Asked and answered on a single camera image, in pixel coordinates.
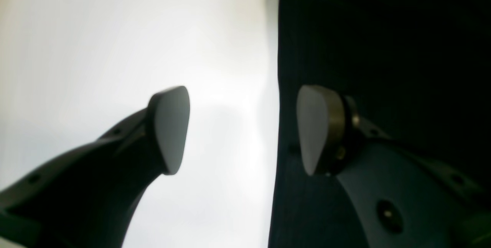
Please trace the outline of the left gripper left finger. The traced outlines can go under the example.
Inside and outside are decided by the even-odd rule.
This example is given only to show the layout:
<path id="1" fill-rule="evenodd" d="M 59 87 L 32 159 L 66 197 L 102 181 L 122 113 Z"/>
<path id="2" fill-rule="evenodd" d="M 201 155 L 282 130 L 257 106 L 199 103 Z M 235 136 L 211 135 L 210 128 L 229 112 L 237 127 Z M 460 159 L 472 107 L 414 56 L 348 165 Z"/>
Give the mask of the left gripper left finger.
<path id="1" fill-rule="evenodd" d="M 186 87 L 171 87 L 34 169 L 1 192 L 1 237 L 25 248 L 121 248 L 147 187 L 179 171 L 190 111 Z"/>

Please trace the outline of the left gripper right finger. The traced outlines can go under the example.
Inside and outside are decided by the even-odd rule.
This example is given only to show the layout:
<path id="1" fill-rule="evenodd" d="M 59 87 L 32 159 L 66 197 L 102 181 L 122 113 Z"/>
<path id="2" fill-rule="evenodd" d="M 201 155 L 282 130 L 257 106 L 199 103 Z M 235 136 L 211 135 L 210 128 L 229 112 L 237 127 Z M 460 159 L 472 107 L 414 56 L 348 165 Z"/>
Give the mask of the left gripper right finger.
<path id="1" fill-rule="evenodd" d="M 305 172 L 333 176 L 370 248 L 489 248 L 490 193 L 449 164 L 417 155 L 320 85 L 297 95 Z"/>

